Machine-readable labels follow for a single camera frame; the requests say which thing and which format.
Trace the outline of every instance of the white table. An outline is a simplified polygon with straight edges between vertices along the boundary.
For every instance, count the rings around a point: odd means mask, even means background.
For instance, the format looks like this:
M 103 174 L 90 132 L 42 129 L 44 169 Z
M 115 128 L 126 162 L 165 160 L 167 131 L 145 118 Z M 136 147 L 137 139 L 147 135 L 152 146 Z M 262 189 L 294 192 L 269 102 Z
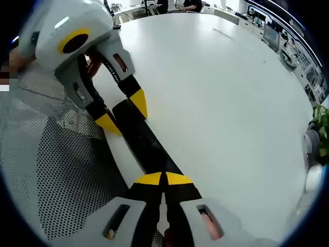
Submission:
M 213 15 L 142 18 L 120 36 L 146 94 L 147 122 L 175 163 L 245 230 L 280 240 L 306 175 L 302 136 L 312 107 L 299 81 L 263 42 Z M 104 66 L 94 84 L 110 108 L 125 98 Z M 105 135 L 131 186 L 141 169 L 122 137 Z

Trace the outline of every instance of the window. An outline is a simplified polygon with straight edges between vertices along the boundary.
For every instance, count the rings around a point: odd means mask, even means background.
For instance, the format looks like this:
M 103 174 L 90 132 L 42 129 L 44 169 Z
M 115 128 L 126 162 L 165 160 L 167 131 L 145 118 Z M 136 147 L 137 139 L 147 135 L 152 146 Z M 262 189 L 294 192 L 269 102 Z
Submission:
M 239 9 L 239 3 L 241 0 L 207 0 L 210 5 L 216 4 L 218 7 L 225 8 L 225 6 L 230 7 L 234 11 Z

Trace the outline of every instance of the yellow circle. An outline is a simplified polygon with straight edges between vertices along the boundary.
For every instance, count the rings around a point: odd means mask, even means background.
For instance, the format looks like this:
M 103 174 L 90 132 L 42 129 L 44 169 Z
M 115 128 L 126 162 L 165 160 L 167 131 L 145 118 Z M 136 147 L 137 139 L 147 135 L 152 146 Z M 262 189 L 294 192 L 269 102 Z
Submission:
M 58 44 L 57 46 L 57 50 L 60 54 L 65 54 L 63 52 L 63 48 L 66 45 L 67 42 L 69 42 L 71 39 L 73 39 L 75 36 L 78 36 L 80 34 L 86 34 L 89 35 L 90 30 L 89 28 L 80 28 L 72 33 L 70 33 L 69 35 L 67 35 L 64 39 L 62 39 L 62 41 Z

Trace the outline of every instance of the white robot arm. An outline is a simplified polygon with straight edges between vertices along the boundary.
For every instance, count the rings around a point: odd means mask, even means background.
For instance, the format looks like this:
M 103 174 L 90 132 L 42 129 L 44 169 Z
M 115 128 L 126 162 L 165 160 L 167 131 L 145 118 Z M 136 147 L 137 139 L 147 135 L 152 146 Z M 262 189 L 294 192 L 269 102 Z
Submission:
M 19 54 L 35 54 L 41 66 L 53 71 L 69 98 L 87 109 L 95 122 L 120 134 L 115 119 L 87 75 L 84 54 L 93 53 L 109 70 L 121 91 L 147 117 L 143 90 L 113 19 L 99 0 L 45 0 L 37 6 L 20 34 Z

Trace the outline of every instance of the gray mesh fabric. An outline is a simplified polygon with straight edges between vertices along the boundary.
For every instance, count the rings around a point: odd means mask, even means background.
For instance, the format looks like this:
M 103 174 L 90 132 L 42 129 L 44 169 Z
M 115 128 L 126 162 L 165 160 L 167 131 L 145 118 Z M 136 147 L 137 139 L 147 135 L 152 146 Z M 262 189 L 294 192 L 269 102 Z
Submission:
M 0 94 L 0 172 L 19 212 L 46 241 L 75 233 L 127 190 L 102 129 L 37 64 Z M 157 233 L 153 246 L 162 240 Z

